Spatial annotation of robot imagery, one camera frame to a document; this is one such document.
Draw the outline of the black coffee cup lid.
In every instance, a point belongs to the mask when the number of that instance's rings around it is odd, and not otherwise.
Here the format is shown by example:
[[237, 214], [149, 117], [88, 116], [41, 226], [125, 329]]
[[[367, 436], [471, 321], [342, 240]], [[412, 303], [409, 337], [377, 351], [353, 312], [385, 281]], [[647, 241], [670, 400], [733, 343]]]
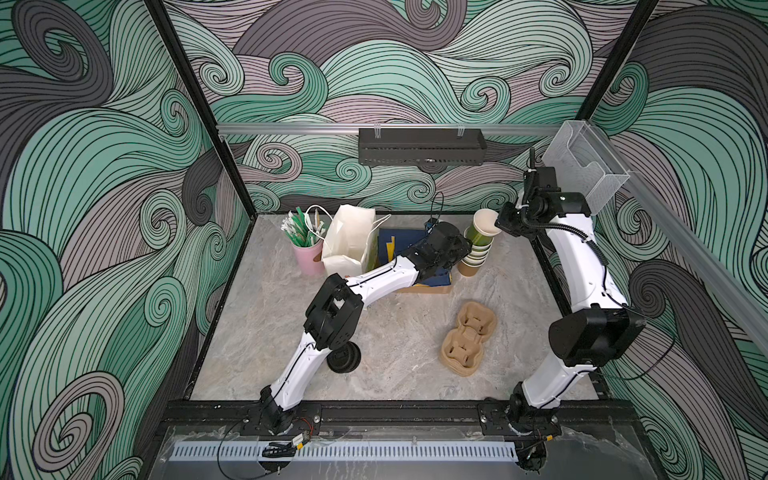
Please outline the black coffee cup lid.
[[362, 353], [359, 346], [349, 341], [341, 348], [333, 350], [326, 362], [328, 367], [337, 374], [347, 374], [354, 371], [360, 364]]

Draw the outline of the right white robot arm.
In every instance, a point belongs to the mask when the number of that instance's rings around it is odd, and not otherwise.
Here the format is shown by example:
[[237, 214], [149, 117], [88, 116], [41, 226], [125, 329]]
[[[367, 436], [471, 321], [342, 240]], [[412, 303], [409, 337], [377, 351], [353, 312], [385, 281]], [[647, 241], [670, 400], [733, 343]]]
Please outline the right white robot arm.
[[569, 290], [569, 314], [548, 330], [549, 354], [510, 397], [511, 425], [537, 433], [571, 387], [626, 352], [646, 320], [630, 309], [609, 273], [585, 196], [562, 191], [554, 168], [529, 168], [521, 196], [503, 206], [496, 224], [515, 237], [547, 237]]

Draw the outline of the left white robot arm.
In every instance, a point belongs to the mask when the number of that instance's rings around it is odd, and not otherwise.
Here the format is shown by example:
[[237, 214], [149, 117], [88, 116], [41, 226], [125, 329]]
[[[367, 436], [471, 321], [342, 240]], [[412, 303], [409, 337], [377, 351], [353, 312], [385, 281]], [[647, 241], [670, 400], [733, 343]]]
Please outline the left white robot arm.
[[348, 373], [361, 352], [352, 341], [364, 308], [404, 288], [450, 270], [471, 251], [471, 242], [453, 224], [436, 223], [426, 236], [390, 262], [367, 273], [328, 276], [305, 311], [303, 333], [281, 375], [260, 392], [258, 424], [273, 434], [288, 429], [312, 378], [328, 358], [332, 370]]

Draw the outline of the green paper coffee cup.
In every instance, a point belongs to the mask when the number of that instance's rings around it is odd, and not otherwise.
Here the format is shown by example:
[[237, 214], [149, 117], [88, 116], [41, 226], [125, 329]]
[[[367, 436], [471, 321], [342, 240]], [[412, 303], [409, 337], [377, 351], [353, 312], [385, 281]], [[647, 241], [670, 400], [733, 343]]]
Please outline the green paper coffee cup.
[[496, 226], [498, 217], [499, 213], [491, 209], [483, 208], [476, 211], [471, 224], [465, 230], [465, 237], [476, 247], [490, 245], [494, 237], [501, 232]]

